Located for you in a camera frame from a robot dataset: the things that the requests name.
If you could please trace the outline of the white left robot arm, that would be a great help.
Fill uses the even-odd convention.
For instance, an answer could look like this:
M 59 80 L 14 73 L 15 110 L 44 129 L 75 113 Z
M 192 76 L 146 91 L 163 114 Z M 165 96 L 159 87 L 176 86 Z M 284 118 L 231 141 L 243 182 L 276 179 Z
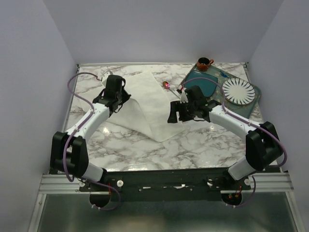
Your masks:
M 86 114 L 65 132 L 56 132 L 52 138 L 50 168 L 64 172 L 72 182 L 74 178 L 86 179 L 97 191 L 104 190 L 106 170 L 89 162 L 87 142 L 98 127 L 119 112 L 131 95 L 125 90 L 126 80 L 118 75 L 109 75 L 105 88 L 90 102 L 76 94 L 71 88 L 73 76 L 67 83 L 68 90 L 75 97 L 90 106 Z

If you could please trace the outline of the iridescent rainbow spoon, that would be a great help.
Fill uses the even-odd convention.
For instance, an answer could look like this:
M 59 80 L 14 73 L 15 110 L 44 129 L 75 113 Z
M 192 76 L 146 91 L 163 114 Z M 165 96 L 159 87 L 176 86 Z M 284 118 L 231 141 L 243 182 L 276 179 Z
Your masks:
M 164 89 L 169 90 L 173 95 L 175 95 L 178 99 L 180 99 L 180 96 L 170 88 L 170 84 L 167 81 L 163 81 L 162 86 Z

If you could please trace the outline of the white cloth napkin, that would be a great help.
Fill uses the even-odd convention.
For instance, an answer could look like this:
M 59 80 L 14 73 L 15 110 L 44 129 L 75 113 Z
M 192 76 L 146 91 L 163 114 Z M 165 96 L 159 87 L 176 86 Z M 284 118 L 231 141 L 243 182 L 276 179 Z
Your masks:
M 170 99 L 150 71 L 125 77 L 125 90 L 131 95 L 118 113 L 107 120 L 163 142 L 185 131 L 181 122 L 169 124 Z

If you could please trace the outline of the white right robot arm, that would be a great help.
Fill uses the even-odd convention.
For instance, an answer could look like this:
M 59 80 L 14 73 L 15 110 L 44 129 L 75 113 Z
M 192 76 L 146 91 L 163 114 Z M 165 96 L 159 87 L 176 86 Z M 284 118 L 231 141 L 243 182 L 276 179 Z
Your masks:
M 180 100 L 170 103 L 167 122 L 186 122 L 196 118 L 217 124 L 245 141 L 245 156 L 223 174 L 222 184 L 227 189 L 234 189 L 240 179 L 264 170 L 284 153 L 272 123 L 250 122 L 228 111 L 223 102 L 208 101 L 200 87 L 192 86 L 182 92 Z

